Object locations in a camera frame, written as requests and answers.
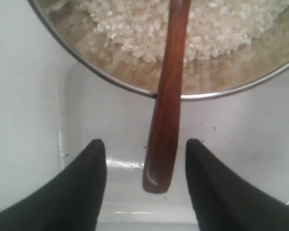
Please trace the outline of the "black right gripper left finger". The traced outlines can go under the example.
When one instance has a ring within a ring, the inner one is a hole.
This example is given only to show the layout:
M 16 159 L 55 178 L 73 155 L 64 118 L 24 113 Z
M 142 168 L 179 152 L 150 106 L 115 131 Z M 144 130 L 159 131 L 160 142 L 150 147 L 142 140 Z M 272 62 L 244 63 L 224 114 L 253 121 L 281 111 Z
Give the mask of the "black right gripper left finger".
M 56 177 L 0 212 L 0 231 L 94 231 L 106 185 L 105 145 L 92 140 Z

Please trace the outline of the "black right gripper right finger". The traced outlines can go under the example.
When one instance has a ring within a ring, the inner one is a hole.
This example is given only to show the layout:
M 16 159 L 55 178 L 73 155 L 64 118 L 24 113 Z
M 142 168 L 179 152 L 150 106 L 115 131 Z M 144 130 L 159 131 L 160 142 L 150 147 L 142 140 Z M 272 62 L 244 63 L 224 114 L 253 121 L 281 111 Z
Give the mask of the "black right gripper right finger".
M 260 191 L 189 139 L 185 175 L 201 231 L 289 231 L 289 205 Z

